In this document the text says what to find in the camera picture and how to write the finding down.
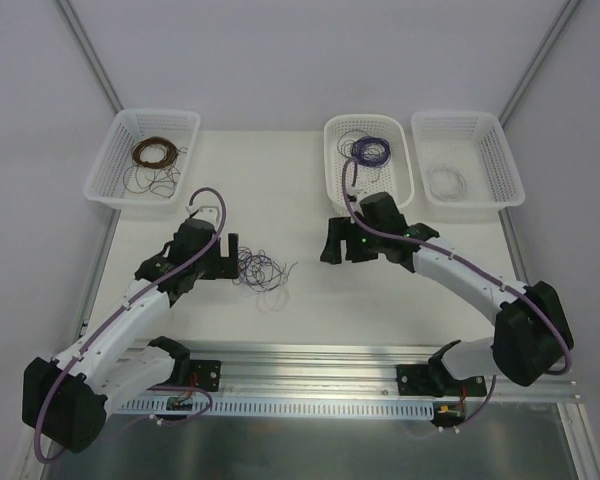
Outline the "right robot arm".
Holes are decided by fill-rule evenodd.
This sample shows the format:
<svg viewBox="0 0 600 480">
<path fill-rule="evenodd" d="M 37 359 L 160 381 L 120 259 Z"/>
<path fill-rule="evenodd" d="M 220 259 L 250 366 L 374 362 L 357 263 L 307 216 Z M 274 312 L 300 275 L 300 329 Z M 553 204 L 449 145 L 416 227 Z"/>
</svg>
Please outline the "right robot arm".
<svg viewBox="0 0 600 480">
<path fill-rule="evenodd" d="M 399 367 L 404 394 L 457 395 L 470 381 L 497 375 L 528 387 L 543 375 L 561 376 L 571 369 L 574 339 L 551 285 L 528 285 L 486 271 L 432 227 L 408 223 L 386 192 L 362 199 L 346 216 L 329 219 L 320 260 L 338 265 L 379 257 L 441 285 L 494 328 L 487 338 L 454 340 L 423 364 Z"/>
</svg>

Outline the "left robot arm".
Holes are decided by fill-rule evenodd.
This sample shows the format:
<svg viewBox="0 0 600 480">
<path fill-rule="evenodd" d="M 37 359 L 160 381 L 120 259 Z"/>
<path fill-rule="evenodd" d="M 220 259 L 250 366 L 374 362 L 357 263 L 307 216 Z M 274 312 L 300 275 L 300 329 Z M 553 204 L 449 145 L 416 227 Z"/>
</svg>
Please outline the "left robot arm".
<svg viewBox="0 0 600 480">
<path fill-rule="evenodd" d="M 239 236 L 211 221 L 185 220 L 161 251 L 143 261 L 109 313 L 90 333 L 49 360 L 37 357 L 24 371 L 22 420 L 34 430 L 34 450 L 48 438 L 79 453 L 99 436 L 108 418 L 143 391 L 192 385 L 190 351 L 165 336 L 151 340 L 133 360 L 122 355 L 199 280 L 238 276 Z"/>
</svg>

